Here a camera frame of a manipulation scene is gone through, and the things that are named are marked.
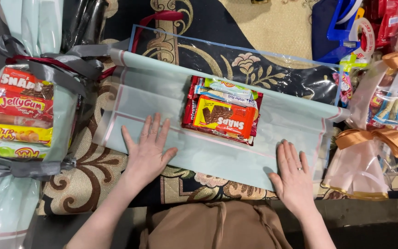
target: woman's right hand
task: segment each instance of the woman's right hand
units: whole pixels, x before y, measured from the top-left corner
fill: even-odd
[[[300,153],[299,158],[294,145],[284,140],[277,149],[277,159],[281,176],[276,173],[268,176],[279,199],[299,220],[312,212],[318,212],[313,199],[312,174],[305,153]]]

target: yellow snack package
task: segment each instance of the yellow snack package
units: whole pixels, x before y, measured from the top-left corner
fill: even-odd
[[[0,139],[9,141],[28,142],[50,146],[53,128],[37,128],[0,124]]]

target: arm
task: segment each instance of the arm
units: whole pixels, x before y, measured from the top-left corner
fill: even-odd
[[[270,173],[269,177],[279,199],[299,220],[308,249],[335,249],[314,204],[312,172],[305,153],[299,158],[294,145],[285,140],[277,149],[277,161],[282,177],[276,173]]]
[[[155,114],[153,124],[151,116],[148,116],[138,144],[131,139],[127,128],[122,127],[129,152],[125,172],[101,206],[69,241],[67,249],[110,248],[114,229],[124,210],[147,184],[163,172],[167,163],[176,155],[176,148],[170,148],[163,154],[170,121],[165,120],[158,135],[160,122],[159,113]]]

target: floral carpet pattern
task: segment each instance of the floral carpet pattern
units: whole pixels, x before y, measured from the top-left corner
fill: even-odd
[[[183,20],[155,21],[152,27],[189,37],[206,33],[206,37],[197,38],[215,39],[214,42],[224,44],[233,42],[235,46],[273,52],[283,51],[284,54],[310,58],[310,14],[312,5],[317,1],[272,0],[270,3],[252,5],[249,0],[207,0],[206,2],[202,0],[107,0],[109,7],[105,14],[107,20],[103,43],[113,43],[130,37],[132,24],[139,23],[142,18],[154,14],[155,11],[176,10],[184,13]],[[265,15],[270,9],[279,8],[281,10],[279,12],[284,13],[289,17],[288,19],[283,16],[274,17],[274,15],[271,15],[272,19],[268,19],[270,15]],[[260,14],[267,17],[264,21],[272,24],[272,27],[266,27],[263,25],[264,22],[257,21]],[[216,16],[216,19],[213,20],[210,16]],[[298,33],[281,32],[279,26],[274,26],[275,22],[280,25],[283,25],[280,22],[289,22],[290,25],[296,27]],[[219,33],[213,33],[213,30],[219,30]],[[259,34],[275,36],[277,39],[270,41],[267,40],[268,37],[260,37]],[[188,50],[191,49],[190,47],[178,43],[176,39],[162,38],[160,41],[169,43],[165,44],[169,53],[161,53],[157,46],[152,48],[152,44],[147,43],[146,50],[153,50],[146,56],[150,57],[154,54],[152,57],[159,60],[177,65],[184,63],[176,49],[184,46],[181,49]],[[188,51],[207,58],[198,50]],[[277,71],[277,68],[272,66],[271,62],[274,65],[281,65],[281,62],[274,58],[246,52],[232,54],[231,57],[210,56],[210,58],[206,66],[210,68],[211,73],[215,75],[220,73],[221,76],[228,78],[238,77],[237,80],[245,81],[247,84],[276,89],[281,85],[280,81],[286,78],[284,72]],[[104,65],[106,69],[114,66],[109,59],[104,62]],[[294,68],[305,69],[308,66],[296,65]],[[324,72],[317,77],[324,79],[327,75],[328,73]],[[89,126],[78,136],[78,140],[74,143],[75,147],[72,148],[77,158],[77,167],[52,177],[51,181],[45,184],[44,195],[38,208],[39,215],[94,211],[124,171],[127,162],[125,154],[91,142],[102,116],[102,108],[108,99],[109,81],[110,78],[107,78],[101,83],[95,114]],[[312,99],[313,95],[301,92],[299,97]],[[393,191],[389,192],[390,198],[398,198],[398,174],[391,184],[391,189]],[[320,187],[318,192],[318,199],[344,198],[346,198],[345,195],[323,187]],[[277,199],[277,196],[274,192],[264,189],[168,166],[160,177],[139,193],[130,206],[232,199],[265,200]]]

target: orange snack package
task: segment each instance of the orange snack package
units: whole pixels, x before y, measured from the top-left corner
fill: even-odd
[[[207,127],[228,135],[250,137],[256,108],[231,105],[205,95],[199,98],[193,125]]]

